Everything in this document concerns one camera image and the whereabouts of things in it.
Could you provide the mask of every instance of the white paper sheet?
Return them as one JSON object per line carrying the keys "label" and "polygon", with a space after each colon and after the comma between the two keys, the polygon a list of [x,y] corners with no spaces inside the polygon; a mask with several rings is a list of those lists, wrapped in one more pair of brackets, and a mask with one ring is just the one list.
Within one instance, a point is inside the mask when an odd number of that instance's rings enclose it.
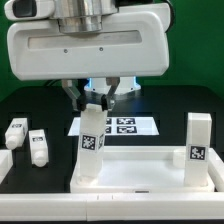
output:
{"label": "white paper sheet", "polygon": [[[68,136],[78,136],[80,118],[75,117]],[[153,117],[113,117],[107,119],[106,135],[159,135]]]}

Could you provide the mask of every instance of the white base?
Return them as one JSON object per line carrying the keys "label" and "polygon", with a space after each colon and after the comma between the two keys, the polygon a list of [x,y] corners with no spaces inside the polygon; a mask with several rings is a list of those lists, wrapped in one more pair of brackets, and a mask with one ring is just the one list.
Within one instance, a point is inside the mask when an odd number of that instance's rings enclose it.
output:
{"label": "white base", "polygon": [[76,167],[70,183],[71,193],[214,191],[215,187],[209,175],[208,185],[205,187],[184,186],[184,169],[173,165],[173,151],[173,148],[167,147],[105,146],[103,168],[98,181],[95,181],[95,185],[78,184],[79,171]]}
{"label": "white base", "polygon": [[[210,149],[209,174],[215,186],[224,186],[223,171],[223,162]],[[221,192],[0,195],[0,221],[214,220],[224,219],[223,211]]]}

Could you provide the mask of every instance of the white object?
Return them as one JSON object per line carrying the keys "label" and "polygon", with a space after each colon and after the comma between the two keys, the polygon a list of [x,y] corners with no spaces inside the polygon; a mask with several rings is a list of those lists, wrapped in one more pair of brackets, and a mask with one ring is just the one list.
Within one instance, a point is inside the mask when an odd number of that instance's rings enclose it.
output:
{"label": "white object", "polygon": [[[140,149],[131,147],[128,150]],[[175,149],[176,146],[148,147],[149,152],[168,151],[165,157],[154,159],[166,161],[169,154],[170,162]],[[147,159],[151,158],[147,150],[142,152],[148,155]],[[210,149],[212,179],[223,175],[224,164],[214,159],[216,157],[215,151]],[[0,197],[0,221],[218,220],[224,219],[223,210],[222,192],[1,194]]]}
{"label": "white object", "polygon": [[64,35],[57,20],[13,24],[8,32],[13,73],[21,80],[162,75],[169,66],[169,6],[122,10],[102,17],[97,34]]}
{"label": "white object", "polygon": [[0,184],[13,165],[12,151],[0,150]]}
{"label": "white object", "polygon": [[80,184],[95,181],[102,168],[106,119],[107,111],[100,105],[87,104],[81,113],[77,161]]}
{"label": "white object", "polygon": [[27,131],[27,118],[13,119],[5,133],[6,147],[11,150],[17,147],[21,147],[23,145]]}
{"label": "white object", "polygon": [[[93,78],[90,79],[89,82],[90,83],[85,87],[85,91],[87,92],[107,94],[110,89],[110,86],[106,85],[105,78]],[[140,89],[141,86],[136,83],[136,77],[121,77],[115,94],[122,96]]]}
{"label": "white object", "polygon": [[[127,120],[128,117],[108,117],[108,124],[106,125],[106,136],[127,136],[127,135],[159,135],[159,131],[156,127],[156,123],[153,117],[129,117],[129,119],[134,120],[134,123],[118,124],[119,120]],[[69,130],[68,136],[78,136],[80,128],[80,118],[75,117],[73,119],[71,128]]]}
{"label": "white object", "polygon": [[176,149],[173,151],[173,165],[177,168],[184,169],[186,160],[186,149]]}
{"label": "white object", "polygon": [[29,139],[32,164],[38,167],[45,166],[49,159],[44,130],[29,131]]}
{"label": "white object", "polygon": [[206,186],[185,186],[184,169],[173,165],[173,154],[172,147],[105,146],[98,182],[86,186],[78,184],[76,166],[70,184],[71,192],[151,194],[214,191],[208,174]]}
{"label": "white object", "polygon": [[9,20],[22,21],[22,20],[38,20],[50,17],[55,11],[53,0],[35,0],[37,5],[37,15],[35,17],[17,18],[13,13],[13,3],[15,0],[10,0],[5,4],[5,14]]}
{"label": "white object", "polygon": [[212,119],[210,114],[188,114],[185,162],[185,185],[187,186],[207,185],[211,125]]}

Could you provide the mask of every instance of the white rectangular block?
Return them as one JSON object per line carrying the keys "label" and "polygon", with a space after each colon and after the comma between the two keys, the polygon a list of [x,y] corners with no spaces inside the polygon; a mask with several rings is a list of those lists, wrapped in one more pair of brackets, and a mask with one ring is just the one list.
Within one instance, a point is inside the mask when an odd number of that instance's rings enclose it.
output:
{"label": "white rectangular block", "polygon": [[97,178],[103,162],[107,111],[88,104],[81,114],[78,164],[80,176]]}
{"label": "white rectangular block", "polygon": [[17,147],[21,147],[23,145],[27,131],[27,118],[13,119],[5,133],[6,147],[11,150]]}
{"label": "white rectangular block", "polygon": [[29,131],[32,164],[43,167],[49,162],[44,130]]}
{"label": "white rectangular block", "polygon": [[12,151],[0,150],[0,184],[13,165]]}
{"label": "white rectangular block", "polygon": [[184,180],[186,186],[206,186],[208,184],[208,150],[211,126],[210,114],[188,114]]}

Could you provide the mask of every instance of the black tabletop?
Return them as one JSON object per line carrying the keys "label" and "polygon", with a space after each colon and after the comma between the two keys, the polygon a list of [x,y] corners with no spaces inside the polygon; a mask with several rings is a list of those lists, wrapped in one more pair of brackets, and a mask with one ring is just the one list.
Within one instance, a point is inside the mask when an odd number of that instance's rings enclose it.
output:
{"label": "black tabletop", "polygon": [[[183,146],[188,112],[211,114],[211,146],[222,154],[224,101],[208,88],[198,86],[144,87],[140,97],[118,101],[109,116],[153,116],[160,135],[108,136],[106,145]],[[24,145],[13,151],[14,165],[0,185],[0,193],[69,193],[78,137],[67,134],[73,118],[79,115],[60,87],[26,87],[3,100],[0,103],[0,149],[5,148],[4,134],[12,119],[27,117],[29,130],[45,130],[49,164],[44,168],[31,165],[26,137]]]}

